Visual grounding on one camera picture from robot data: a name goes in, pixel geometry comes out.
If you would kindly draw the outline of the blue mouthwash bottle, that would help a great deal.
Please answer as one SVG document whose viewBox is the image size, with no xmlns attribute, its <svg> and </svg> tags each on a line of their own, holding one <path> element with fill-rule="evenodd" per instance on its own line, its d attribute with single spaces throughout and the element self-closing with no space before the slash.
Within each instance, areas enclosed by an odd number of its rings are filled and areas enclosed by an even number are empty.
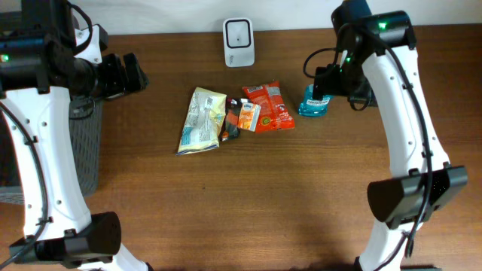
<svg viewBox="0 0 482 271">
<path fill-rule="evenodd" d="M 298 107 L 298 114 L 304 117 L 323 117 L 328 112 L 328 105 L 333 96 L 323 96 L 321 100 L 313 98 L 313 85 L 308 85 L 304 92 L 304 100 Z"/>
</svg>

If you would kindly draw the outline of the orange snack bag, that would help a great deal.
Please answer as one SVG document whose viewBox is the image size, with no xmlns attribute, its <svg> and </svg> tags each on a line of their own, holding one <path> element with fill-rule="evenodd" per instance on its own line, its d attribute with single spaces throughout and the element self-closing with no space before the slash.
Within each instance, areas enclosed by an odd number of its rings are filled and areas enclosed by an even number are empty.
<svg viewBox="0 0 482 271">
<path fill-rule="evenodd" d="M 295 128 L 294 118 L 288 113 L 278 81 L 259 86 L 243 87 L 243 91 L 249 100 L 261 107 L 255 132 Z"/>
</svg>

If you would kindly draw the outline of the orange tissue pack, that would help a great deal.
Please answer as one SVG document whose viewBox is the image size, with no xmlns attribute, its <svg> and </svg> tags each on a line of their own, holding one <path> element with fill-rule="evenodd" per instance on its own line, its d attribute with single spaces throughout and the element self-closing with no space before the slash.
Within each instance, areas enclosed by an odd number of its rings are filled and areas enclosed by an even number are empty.
<svg viewBox="0 0 482 271">
<path fill-rule="evenodd" d="M 243 103 L 237 127 L 240 129 L 254 132 L 256 130 L 259 115 L 261 113 L 261 106 L 254 103 Z"/>
</svg>

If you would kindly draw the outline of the yellow white wipes pack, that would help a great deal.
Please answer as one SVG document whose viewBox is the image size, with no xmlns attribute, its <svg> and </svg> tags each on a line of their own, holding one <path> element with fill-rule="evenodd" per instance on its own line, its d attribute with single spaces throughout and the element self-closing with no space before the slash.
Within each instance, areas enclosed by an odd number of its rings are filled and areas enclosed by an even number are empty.
<svg viewBox="0 0 482 271">
<path fill-rule="evenodd" d="M 219 147 L 226 116 L 227 95 L 197 87 L 191 97 L 176 155 L 194 154 Z"/>
</svg>

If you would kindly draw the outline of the black silver snack packet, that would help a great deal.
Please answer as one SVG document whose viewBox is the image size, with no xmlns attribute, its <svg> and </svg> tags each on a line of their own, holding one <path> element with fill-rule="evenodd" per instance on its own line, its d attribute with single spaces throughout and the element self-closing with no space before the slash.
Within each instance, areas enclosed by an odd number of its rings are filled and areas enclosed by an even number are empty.
<svg viewBox="0 0 482 271">
<path fill-rule="evenodd" d="M 220 140 L 223 142 L 237 139 L 240 134 L 238 128 L 238 120 L 243 103 L 249 102 L 249 99 L 227 98 L 225 103 L 225 119 L 224 127 L 221 130 Z"/>
</svg>

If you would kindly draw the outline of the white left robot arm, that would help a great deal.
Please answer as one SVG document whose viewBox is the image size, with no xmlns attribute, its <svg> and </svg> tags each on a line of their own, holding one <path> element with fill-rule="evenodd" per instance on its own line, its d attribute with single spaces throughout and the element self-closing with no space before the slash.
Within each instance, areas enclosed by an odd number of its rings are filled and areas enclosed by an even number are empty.
<svg viewBox="0 0 482 271">
<path fill-rule="evenodd" d="M 25 205 L 23 237 L 8 263 L 79 270 L 148 270 L 121 241 L 114 212 L 92 214 L 78 182 L 70 105 L 95 105 L 143 91 L 148 78 L 132 53 L 106 54 L 99 25 L 77 29 L 68 1 L 24 1 L 2 14 L 1 112 L 14 145 Z"/>
</svg>

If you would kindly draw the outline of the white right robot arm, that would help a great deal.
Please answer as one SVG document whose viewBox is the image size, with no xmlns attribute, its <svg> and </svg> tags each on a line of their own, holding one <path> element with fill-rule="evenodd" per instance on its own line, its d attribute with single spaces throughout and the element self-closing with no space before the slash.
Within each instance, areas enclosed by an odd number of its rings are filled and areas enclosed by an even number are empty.
<svg viewBox="0 0 482 271">
<path fill-rule="evenodd" d="M 450 163 L 435 132 L 407 13 L 373 14 L 365 0 L 344 1 L 331 22 L 334 61 L 316 69 L 313 97 L 342 96 L 355 111 L 377 108 L 389 146 L 391 178 L 368 185 L 374 226 L 354 267 L 399 270 L 418 229 L 467 185 L 467 171 Z"/>
</svg>

